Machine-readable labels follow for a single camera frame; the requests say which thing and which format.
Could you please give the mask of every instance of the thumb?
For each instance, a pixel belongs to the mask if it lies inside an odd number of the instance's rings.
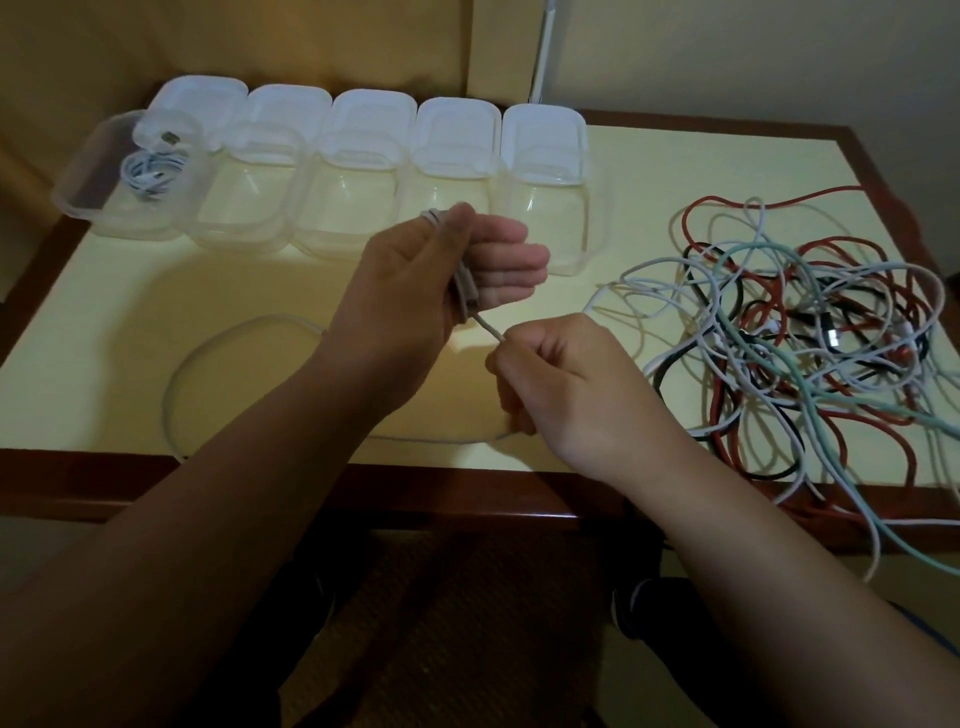
[[[493,372],[503,377],[532,415],[563,401],[569,375],[529,347],[508,339],[492,353]]]
[[[446,286],[457,271],[473,235],[476,211],[457,203],[444,215],[423,249],[414,259],[417,276],[428,285]]]

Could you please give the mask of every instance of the fingernail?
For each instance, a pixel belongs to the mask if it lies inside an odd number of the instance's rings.
[[[469,203],[457,203],[446,212],[444,222],[453,228],[463,228],[473,213],[474,209]]]

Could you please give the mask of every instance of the black pants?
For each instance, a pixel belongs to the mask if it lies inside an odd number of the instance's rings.
[[[326,620],[315,571],[288,563],[254,608],[233,647],[207,678],[184,725],[278,726],[277,691]],[[942,635],[897,607],[957,655]],[[691,701],[719,728],[782,724],[688,579],[653,578],[637,594],[633,624]]]
[[[937,643],[956,649],[926,622],[893,605]],[[687,697],[719,728],[783,724],[710,616],[689,579],[658,577],[636,597],[633,624]]]

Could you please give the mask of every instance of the wooden table frame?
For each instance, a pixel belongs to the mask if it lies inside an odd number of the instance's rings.
[[[856,135],[847,127],[737,121],[663,114],[583,111],[589,124],[683,132],[829,139],[837,142],[903,258],[936,270],[906,206],[889,191]],[[88,224],[61,218],[0,309],[0,364],[43,303]],[[951,299],[942,323],[960,347],[960,308]],[[68,521],[105,521],[177,466],[167,455],[0,449],[0,513]],[[767,490],[768,484],[757,483]],[[943,489],[864,486],[875,507],[903,518],[960,518]],[[592,529],[623,518],[629,503],[613,490],[571,473],[348,465],[324,506],[340,521],[382,528]],[[813,518],[803,526],[825,546],[862,551],[863,529]],[[960,528],[902,529],[926,550],[960,548]]]

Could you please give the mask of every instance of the clear plastic container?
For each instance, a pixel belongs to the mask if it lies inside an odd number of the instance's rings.
[[[547,271],[575,276],[607,244],[610,190],[590,164],[587,123],[572,109],[521,104],[503,117],[509,168],[497,208],[550,250]]]
[[[316,86],[267,84],[251,92],[233,123],[278,124],[297,132],[311,147],[332,105],[330,94]]]
[[[417,217],[431,207],[450,209],[460,202],[470,203],[482,214],[497,212],[498,190],[507,180],[506,167],[497,155],[489,157],[482,176],[455,176],[456,170],[450,170],[447,176],[437,174],[443,169],[428,174],[417,164],[407,165],[400,175],[396,221]]]
[[[147,112],[102,122],[70,160],[51,198],[64,214],[92,223],[101,235],[169,240],[196,199],[208,167],[200,123],[179,111],[151,111],[156,136],[134,140]]]
[[[147,114],[136,130],[142,146],[150,146],[162,131],[154,122],[155,114],[180,111],[192,116],[204,131],[207,150],[222,146],[220,131],[225,129],[244,106],[247,85],[227,76],[179,76],[163,85],[147,107]]]
[[[292,206],[298,248],[356,259],[371,235],[392,225],[416,114],[417,102],[395,91],[361,88],[337,97]]]
[[[499,109],[486,101],[424,102],[411,134],[412,163],[400,180],[397,220],[458,202],[470,203],[477,212],[494,212],[506,170],[498,154],[500,125]]]
[[[216,250],[268,253],[290,240],[290,207],[305,181],[302,137],[279,125],[244,122],[222,131],[186,232]]]

